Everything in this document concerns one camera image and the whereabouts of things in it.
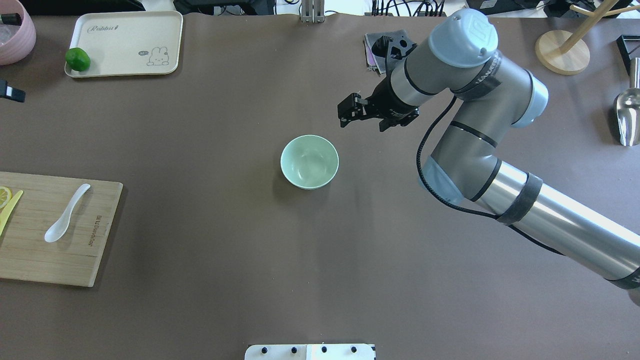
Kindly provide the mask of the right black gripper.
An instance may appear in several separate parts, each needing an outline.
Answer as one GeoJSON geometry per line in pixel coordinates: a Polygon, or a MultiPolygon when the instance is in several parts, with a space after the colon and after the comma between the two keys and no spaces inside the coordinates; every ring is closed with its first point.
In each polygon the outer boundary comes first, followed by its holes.
{"type": "Polygon", "coordinates": [[[419,108],[405,104],[393,91],[390,80],[382,80],[368,98],[351,93],[337,105],[340,127],[345,128],[354,121],[373,117],[381,119],[379,131],[385,132],[394,126],[407,126],[419,116],[419,108]]]}

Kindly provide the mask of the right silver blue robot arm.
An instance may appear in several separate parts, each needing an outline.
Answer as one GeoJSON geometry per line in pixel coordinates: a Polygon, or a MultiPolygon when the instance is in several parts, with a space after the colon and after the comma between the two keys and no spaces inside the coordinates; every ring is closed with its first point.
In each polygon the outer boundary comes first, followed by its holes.
{"type": "Polygon", "coordinates": [[[426,191],[566,256],[638,305],[639,235],[501,158],[501,142],[541,116],[549,92],[500,51],[498,30],[483,13],[464,8],[446,17],[423,43],[409,44],[370,95],[347,95],[337,118],[341,128],[377,119],[385,132],[409,125],[444,91],[452,98],[414,157],[426,191]]]}

